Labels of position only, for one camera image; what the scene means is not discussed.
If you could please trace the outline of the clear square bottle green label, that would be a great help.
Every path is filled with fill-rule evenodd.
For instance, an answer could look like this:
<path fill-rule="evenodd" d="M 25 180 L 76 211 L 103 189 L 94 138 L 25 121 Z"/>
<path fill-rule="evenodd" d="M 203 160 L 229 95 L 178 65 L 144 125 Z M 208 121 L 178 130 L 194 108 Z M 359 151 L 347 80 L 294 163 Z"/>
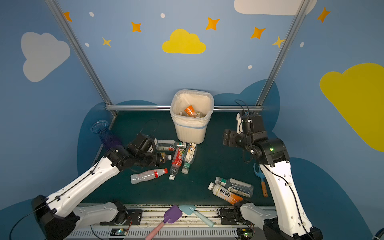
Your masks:
<path fill-rule="evenodd" d="M 187 147 L 187 143 L 176 142 L 174 140 L 158 140 L 156 144 L 157 151 L 165 152 L 165 151 L 175 151 L 177 148 L 185 149 Z"/>

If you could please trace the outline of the red gold energy drink bottle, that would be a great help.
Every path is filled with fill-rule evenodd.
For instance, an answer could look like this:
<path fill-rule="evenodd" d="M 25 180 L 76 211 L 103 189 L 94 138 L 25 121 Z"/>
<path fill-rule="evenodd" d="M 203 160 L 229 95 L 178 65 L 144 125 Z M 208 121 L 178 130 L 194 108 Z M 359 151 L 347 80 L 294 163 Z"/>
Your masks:
<path fill-rule="evenodd" d="M 172 155 L 168 155 L 166 153 L 160 153 L 160 156 L 161 156 L 160 158 L 161 164 L 164 164 L 165 162 L 172 160 Z"/>

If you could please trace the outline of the red label clear bottle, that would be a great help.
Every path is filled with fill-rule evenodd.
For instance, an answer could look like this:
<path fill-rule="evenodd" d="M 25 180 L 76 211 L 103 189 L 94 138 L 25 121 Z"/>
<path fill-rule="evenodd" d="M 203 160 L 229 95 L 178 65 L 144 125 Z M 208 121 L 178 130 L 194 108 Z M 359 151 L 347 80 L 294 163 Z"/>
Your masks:
<path fill-rule="evenodd" d="M 170 172 L 170 175 L 169 175 L 169 180 L 170 181 L 174 181 L 175 180 L 176 175 L 179 172 L 179 168 L 182 166 L 183 157 L 184 157 L 185 153 L 186 153 L 186 150 L 182 149 L 182 148 L 178 148 L 175 151 L 175 154 L 174 154 L 174 157 L 173 157 L 172 163 L 171 163 L 171 168 L 170 168 L 170 171 L 169 171 Z"/>

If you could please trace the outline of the clear bottle bird label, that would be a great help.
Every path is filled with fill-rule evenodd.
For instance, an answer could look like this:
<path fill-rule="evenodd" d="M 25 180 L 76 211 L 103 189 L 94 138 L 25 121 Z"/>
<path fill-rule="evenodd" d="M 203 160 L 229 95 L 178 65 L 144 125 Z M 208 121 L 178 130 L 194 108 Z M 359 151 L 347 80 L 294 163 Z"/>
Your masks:
<path fill-rule="evenodd" d="M 198 147 L 197 144 L 189 143 L 187 151 L 184 155 L 184 164 L 182 167 L 182 173 L 183 174 L 189 173 L 191 165 L 193 164 L 195 157 L 196 157 L 197 147 Z"/>

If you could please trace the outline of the orange white tea bottle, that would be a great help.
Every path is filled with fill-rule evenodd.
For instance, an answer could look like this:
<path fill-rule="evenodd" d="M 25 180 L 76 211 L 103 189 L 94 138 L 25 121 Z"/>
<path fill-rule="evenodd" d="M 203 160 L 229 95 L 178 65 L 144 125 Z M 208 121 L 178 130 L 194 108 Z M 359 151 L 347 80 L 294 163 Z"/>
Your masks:
<path fill-rule="evenodd" d="M 188 106 L 186 109 L 185 109 L 185 112 L 186 114 L 189 116 L 189 117 L 193 117 L 193 118 L 196 118 L 198 117 L 198 114 L 196 113 L 194 107 L 192 105 Z"/>

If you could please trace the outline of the orange milk tea bottle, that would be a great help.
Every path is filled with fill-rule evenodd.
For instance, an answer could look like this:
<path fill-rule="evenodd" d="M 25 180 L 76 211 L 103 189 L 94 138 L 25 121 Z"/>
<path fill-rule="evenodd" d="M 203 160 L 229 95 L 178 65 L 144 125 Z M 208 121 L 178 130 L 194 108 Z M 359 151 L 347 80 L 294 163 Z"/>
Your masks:
<path fill-rule="evenodd" d="M 230 203 L 231 205 L 235 205 L 236 203 L 239 203 L 243 201 L 243 198 L 230 192 L 223 186 L 219 184 L 210 183 L 208 189 L 212 191 L 214 196 L 219 197 L 222 200 L 225 200 L 226 202 Z"/>

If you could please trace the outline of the lime label square bottle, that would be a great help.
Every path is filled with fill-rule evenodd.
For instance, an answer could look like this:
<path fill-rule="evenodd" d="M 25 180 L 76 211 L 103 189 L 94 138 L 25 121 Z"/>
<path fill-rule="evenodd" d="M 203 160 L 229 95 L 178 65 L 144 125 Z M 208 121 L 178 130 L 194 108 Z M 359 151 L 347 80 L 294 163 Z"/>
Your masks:
<path fill-rule="evenodd" d="M 190 116 L 188 113 L 186 113 L 186 112 L 180 112 L 180 116 L 183 116 L 183 117 L 191 117 L 191 116 Z M 197 111 L 197 112 L 195 112 L 194 117 L 195 117 L 195 118 L 203 118 L 204 115 L 203 115 L 201 112 Z"/>

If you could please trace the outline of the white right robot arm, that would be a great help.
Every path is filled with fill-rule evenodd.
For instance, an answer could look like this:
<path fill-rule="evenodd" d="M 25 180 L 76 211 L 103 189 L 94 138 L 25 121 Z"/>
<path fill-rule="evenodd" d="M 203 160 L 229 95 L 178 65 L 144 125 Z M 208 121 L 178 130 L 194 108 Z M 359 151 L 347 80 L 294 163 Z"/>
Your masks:
<path fill-rule="evenodd" d="M 268 139 L 266 132 L 240 133 L 225 130 L 223 144 L 251 153 L 263 172 L 277 214 L 268 217 L 253 203 L 235 205 L 242 218 L 263 230 L 268 240 L 321 240 L 320 229 L 312 225 L 301 204 L 291 172 L 290 157 L 282 140 Z"/>

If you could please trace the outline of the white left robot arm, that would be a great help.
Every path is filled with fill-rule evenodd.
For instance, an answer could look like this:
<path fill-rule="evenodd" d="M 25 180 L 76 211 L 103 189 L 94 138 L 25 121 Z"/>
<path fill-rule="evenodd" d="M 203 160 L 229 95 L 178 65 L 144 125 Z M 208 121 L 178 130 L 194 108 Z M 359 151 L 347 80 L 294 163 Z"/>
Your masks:
<path fill-rule="evenodd" d="M 158 152 L 157 141 L 137 134 L 134 141 L 123 146 L 116 136 L 103 140 L 106 154 L 89 170 L 70 184 L 45 197 L 32 200 L 34 216 L 46 239 L 63 240 L 75 229 L 93 224 L 125 225 L 130 223 L 126 207 L 119 201 L 80 208 L 78 204 L 110 178 L 133 166 L 158 167 L 169 160 Z"/>

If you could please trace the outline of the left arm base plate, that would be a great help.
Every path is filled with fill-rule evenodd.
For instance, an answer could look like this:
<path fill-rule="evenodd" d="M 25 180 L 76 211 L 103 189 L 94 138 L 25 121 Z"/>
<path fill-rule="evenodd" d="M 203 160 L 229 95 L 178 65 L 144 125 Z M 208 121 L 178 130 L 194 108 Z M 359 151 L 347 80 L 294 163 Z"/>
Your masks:
<path fill-rule="evenodd" d="M 138 226 L 142 219 L 142 210 L 119 210 L 110 222 L 100 222 L 100 226 Z"/>

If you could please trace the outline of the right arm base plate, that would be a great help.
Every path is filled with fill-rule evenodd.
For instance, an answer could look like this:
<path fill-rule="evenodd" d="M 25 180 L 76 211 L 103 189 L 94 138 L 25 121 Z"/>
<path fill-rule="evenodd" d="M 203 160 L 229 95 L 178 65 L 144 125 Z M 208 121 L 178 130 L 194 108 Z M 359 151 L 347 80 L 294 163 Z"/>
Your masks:
<path fill-rule="evenodd" d="M 233 209 L 220 209 L 219 217 L 222 225 L 239 225 Z"/>

